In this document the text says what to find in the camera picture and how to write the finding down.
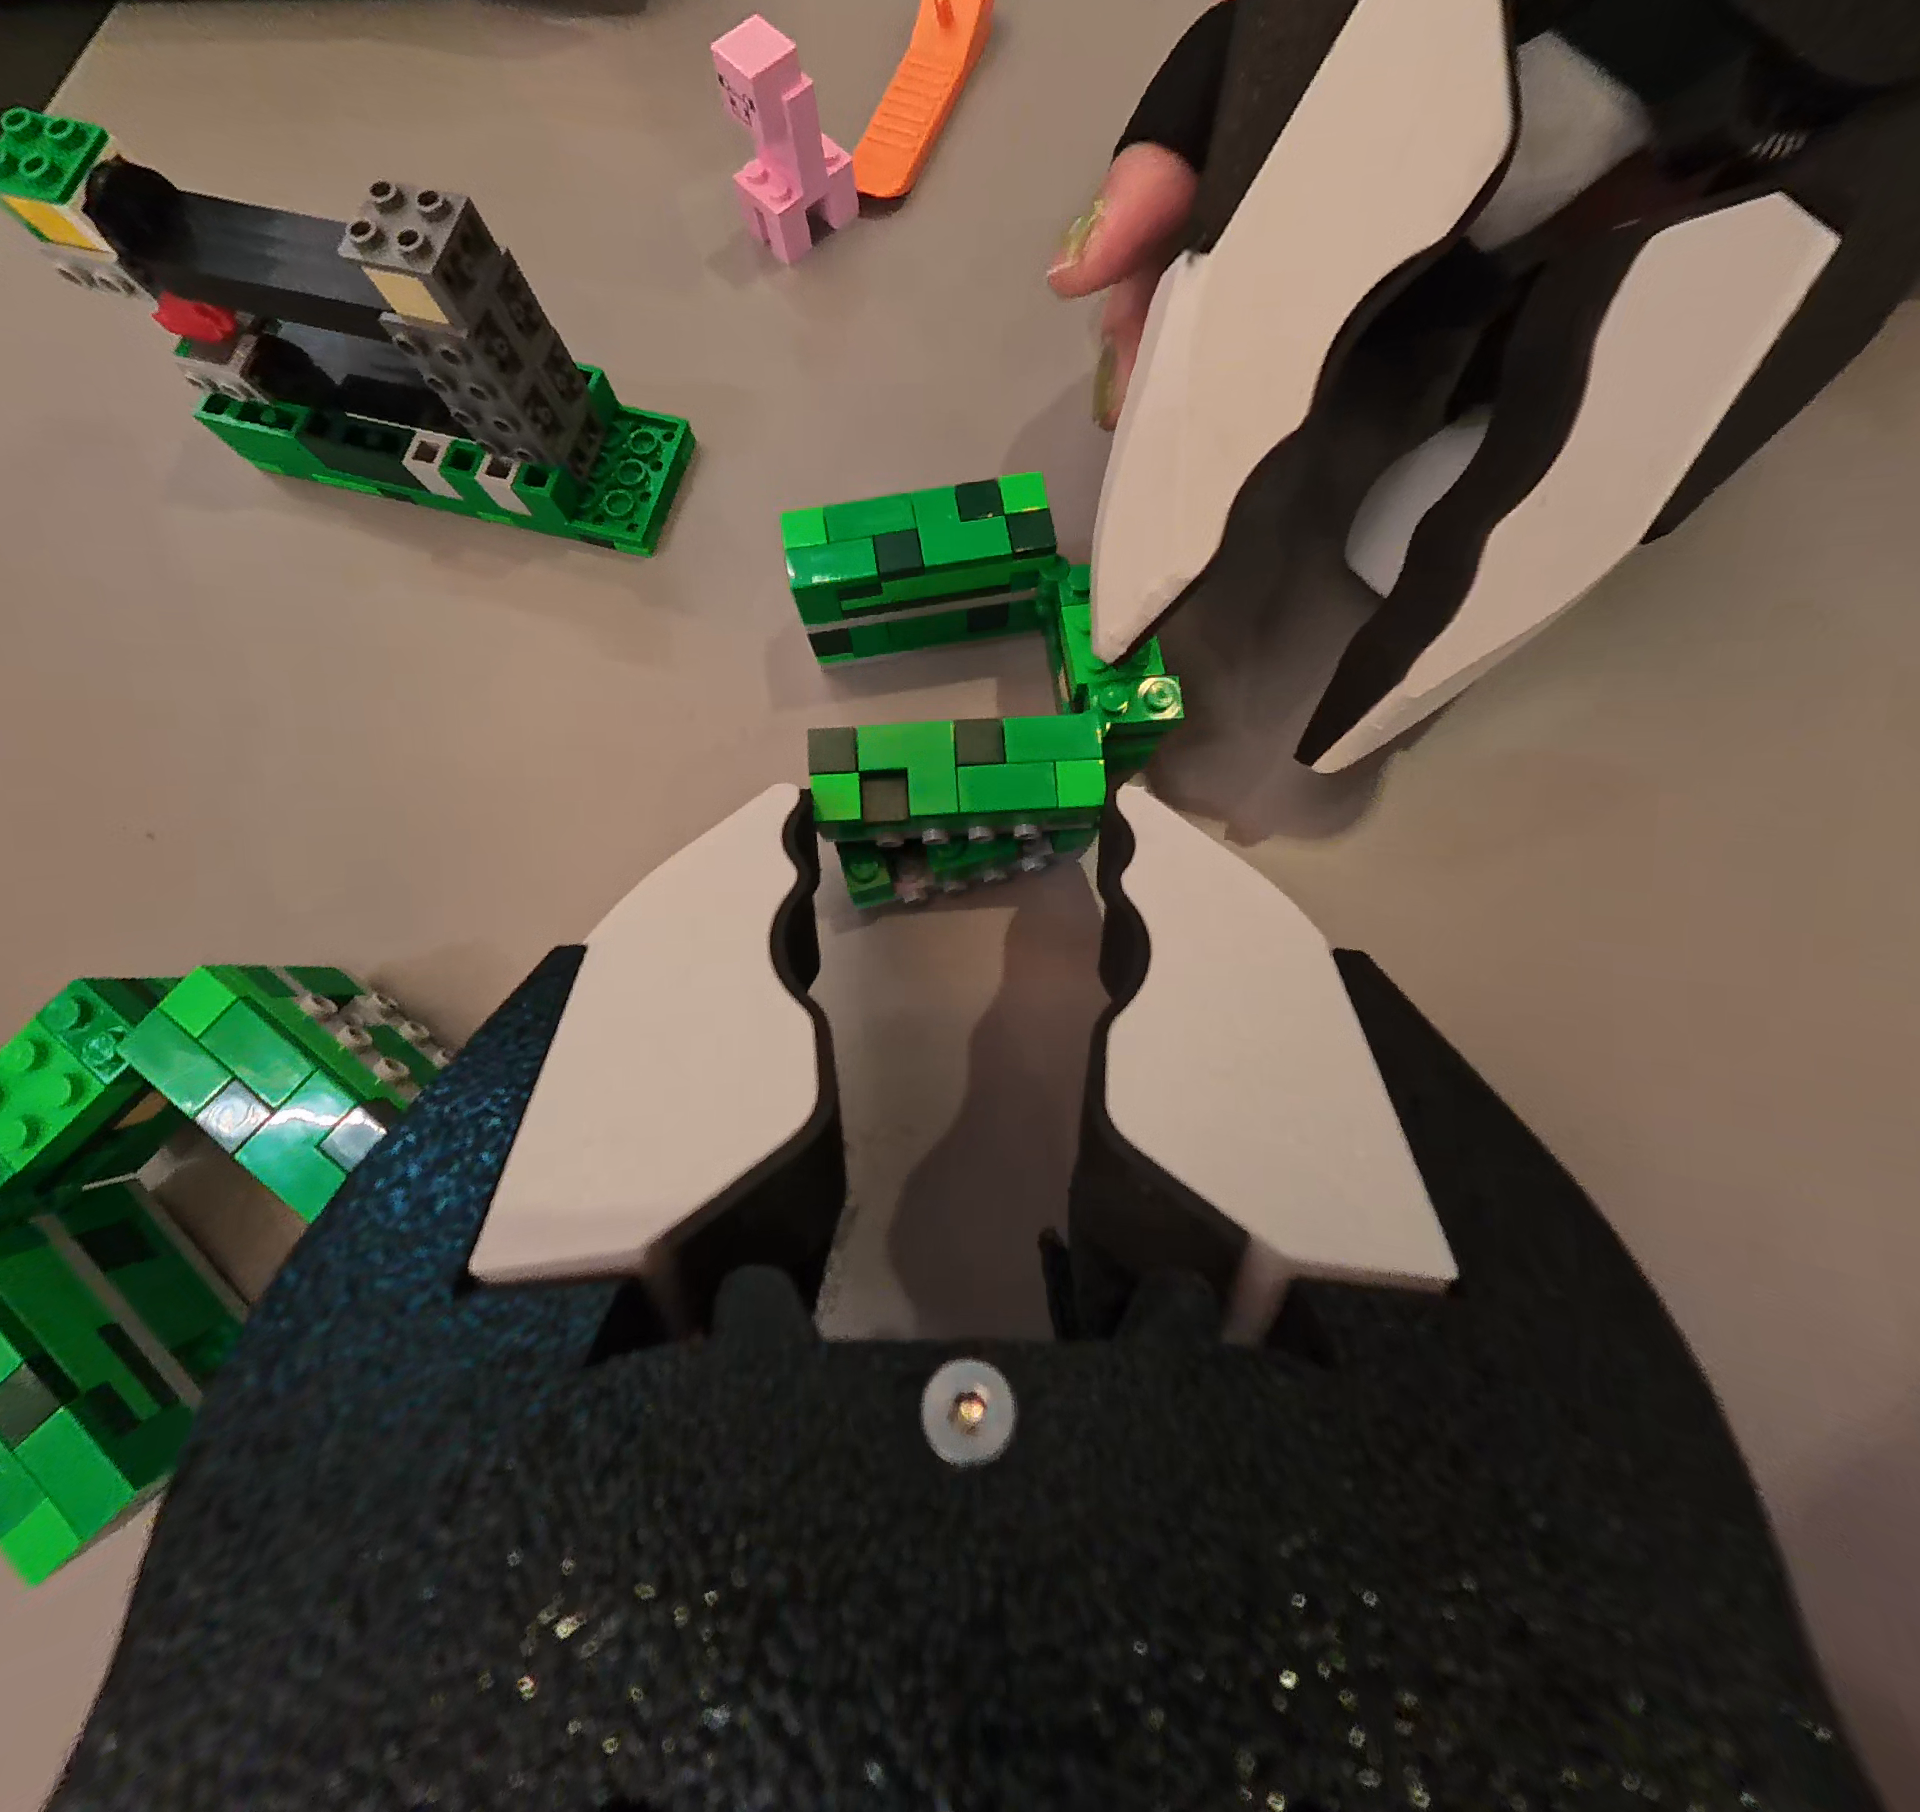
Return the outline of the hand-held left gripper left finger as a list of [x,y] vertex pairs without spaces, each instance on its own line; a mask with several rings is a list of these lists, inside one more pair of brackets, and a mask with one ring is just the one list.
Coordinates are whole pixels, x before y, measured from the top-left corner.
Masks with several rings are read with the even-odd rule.
[[672,1336],[735,1267],[820,1300],[846,1164],[820,976],[820,839],[775,782],[584,938],[467,1272],[637,1281]]

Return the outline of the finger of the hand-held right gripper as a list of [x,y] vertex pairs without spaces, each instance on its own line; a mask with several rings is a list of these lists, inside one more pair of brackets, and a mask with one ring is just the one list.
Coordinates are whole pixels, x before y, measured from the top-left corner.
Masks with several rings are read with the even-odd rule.
[[1516,138],[1505,0],[1241,0],[1190,242],[1148,310],[1102,483],[1102,657],[1205,575],[1246,481]]
[[1469,462],[1336,665],[1300,764],[1370,756],[1584,600],[1642,542],[1839,244],[1795,199],[1763,192],[1551,265]]

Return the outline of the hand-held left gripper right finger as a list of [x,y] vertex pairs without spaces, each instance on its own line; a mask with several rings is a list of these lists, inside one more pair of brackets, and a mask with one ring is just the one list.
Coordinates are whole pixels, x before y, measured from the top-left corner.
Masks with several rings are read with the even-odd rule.
[[1232,1345],[1294,1281],[1441,1293],[1461,1266],[1316,919],[1143,786],[1098,830],[1098,979],[1068,1181],[1066,1327],[1187,1272]]

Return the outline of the person's right hand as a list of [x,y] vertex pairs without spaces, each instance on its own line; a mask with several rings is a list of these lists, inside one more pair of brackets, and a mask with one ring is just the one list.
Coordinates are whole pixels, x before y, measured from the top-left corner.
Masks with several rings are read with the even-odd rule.
[[1120,150],[1091,204],[1070,220],[1045,285],[1059,300],[1097,300],[1098,355],[1091,416],[1115,431],[1158,285],[1183,249],[1196,171],[1164,144]]

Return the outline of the orange brick separator tool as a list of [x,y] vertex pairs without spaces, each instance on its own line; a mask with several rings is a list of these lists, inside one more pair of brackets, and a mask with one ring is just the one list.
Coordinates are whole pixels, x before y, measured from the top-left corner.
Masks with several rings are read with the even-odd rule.
[[901,201],[970,83],[993,32],[994,0],[920,0],[909,49],[853,150],[858,192]]

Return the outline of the green brick corner build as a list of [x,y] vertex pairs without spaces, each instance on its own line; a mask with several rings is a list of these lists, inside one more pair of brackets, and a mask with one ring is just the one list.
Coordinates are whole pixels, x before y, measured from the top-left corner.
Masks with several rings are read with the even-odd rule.
[[330,966],[80,976],[3,1050],[3,1549],[42,1585],[178,1465],[249,1307],[156,1196],[207,1143],[302,1225],[450,1064]]

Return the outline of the pink brick pig figure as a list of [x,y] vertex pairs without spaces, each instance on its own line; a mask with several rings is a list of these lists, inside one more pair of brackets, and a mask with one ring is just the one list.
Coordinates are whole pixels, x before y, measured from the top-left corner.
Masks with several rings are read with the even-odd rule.
[[754,138],[732,190],[754,239],[780,265],[815,247],[815,229],[858,218],[853,152],[824,134],[820,97],[797,44],[768,18],[748,14],[710,46],[729,118]]

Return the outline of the grey black build green baseplate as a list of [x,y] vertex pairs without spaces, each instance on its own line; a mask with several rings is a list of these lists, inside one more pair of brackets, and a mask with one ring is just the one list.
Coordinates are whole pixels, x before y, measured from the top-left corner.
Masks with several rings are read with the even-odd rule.
[[378,178],[348,220],[189,192],[16,105],[3,204],[56,274],[141,307],[254,470],[625,557],[658,548],[684,416],[578,360],[465,192]]

